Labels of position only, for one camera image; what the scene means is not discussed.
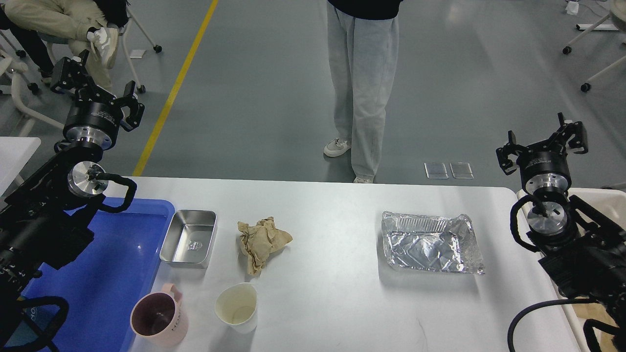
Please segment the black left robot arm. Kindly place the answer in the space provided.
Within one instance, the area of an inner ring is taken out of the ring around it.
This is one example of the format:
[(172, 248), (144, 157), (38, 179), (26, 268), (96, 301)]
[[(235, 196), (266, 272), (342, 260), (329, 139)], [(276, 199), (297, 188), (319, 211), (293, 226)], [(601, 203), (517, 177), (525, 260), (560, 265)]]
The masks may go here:
[(144, 105), (135, 82), (116, 97), (98, 86), (86, 68), (90, 51), (60, 59), (53, 70), (53, 92), (74, 90), (63, 139), (54, 156), (6, 198), (1, 211), (1, 350), (58, 351), (54, 336), (67, 319), (60, 296), (22, 298), (43, 264), (54, 269), (76, 260), (94, 240), (88, 228), (100, 210), (120, 213), (137, 190), (129, 178), (106, 172), (99, 162), (116, 145), (119, 129), (136, 129)]

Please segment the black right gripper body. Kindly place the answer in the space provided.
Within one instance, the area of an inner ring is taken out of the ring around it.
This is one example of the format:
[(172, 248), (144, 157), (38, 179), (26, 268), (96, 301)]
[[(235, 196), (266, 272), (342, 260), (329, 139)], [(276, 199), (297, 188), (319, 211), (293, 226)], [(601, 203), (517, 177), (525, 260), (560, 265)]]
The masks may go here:
[(522, 189), (535, 193), (539, 189), (552, 187), (566, 192), (572, 185), (567, 154), (540, 151), (519, 156)]

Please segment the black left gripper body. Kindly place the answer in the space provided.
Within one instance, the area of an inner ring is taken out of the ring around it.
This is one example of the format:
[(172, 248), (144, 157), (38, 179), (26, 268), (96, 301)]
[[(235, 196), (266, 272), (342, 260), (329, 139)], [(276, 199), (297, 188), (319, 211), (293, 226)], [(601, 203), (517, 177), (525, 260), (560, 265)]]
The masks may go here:
[(121, 109), (105, 103), (87, 102), (72, 106), (67, 114), (63, 136), (68, 142), (86, 140), (102, 150), (109, 150), (116, 145), (122, 118)]

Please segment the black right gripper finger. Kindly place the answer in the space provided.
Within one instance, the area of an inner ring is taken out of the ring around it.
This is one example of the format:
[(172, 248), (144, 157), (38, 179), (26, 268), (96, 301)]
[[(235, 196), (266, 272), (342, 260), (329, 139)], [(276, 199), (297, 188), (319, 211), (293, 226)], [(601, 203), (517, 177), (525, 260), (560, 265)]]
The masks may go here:
[(547, 140), (547, 150), (566, 154), (571, 150), (574, 154), (588, 153), (588, 138), (585, 125), (582, 122), (566, 120), (563, 113), (558, 113), (559, 129)]
[(507, 176), (519, 169), (518, 159), (526, 153), (526, 146), (516, 141), (516, 135), (512, 130), (508, 131), (508, 142), (496, 149), (496, 157), (500, 169)]

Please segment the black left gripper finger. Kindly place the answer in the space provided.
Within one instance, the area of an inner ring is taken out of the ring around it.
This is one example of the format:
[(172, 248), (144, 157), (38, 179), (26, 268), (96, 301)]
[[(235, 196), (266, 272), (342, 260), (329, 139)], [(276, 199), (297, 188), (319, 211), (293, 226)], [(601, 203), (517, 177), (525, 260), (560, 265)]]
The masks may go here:
[(76, 93), (85, 93), (88, 98), (98, 97), (97, 85), (87, 70), (87, 58), (90, 51), (85, 49), (78, 56), (60, 59), (53, 69), (50, 90), (64, 94), (74, 89)]
[(135, 81), (128, 82), (125, 85), (124, 94), (111, 101), (112, 112), (126, 132), (139, 127), (145, 111), (145, 105), (138, 101), (135, 94), (135, 86)]

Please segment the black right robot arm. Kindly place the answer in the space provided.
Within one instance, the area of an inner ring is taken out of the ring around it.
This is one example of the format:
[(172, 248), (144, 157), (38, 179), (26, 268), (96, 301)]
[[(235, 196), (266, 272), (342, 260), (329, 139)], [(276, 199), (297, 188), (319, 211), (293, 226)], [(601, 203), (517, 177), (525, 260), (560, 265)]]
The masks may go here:
[(579, 196), (570, 195), (572, 179), (566, 157), (588, 152), (582, 122), (571, 122), (558, 113), (559, 129), (549, 138), (528, 146), (508, 142), (496, 150), (506, 175), (519, 170), (524, 196), (510, 211), (510, 232), (515, 242), (542, 254), (539, 265), (557, 286), (560, 299), (531, 305), (519, 312), (507, 330), (513, 352), (514, 330), (534, 310), (558, 305), (602, 305), (614, 325), (597, 319), (583, 324), (586, 345), (599, 352), (595, 332), (612, 336), (616, 350), (625, 350), (626, 261), (625, 230)]

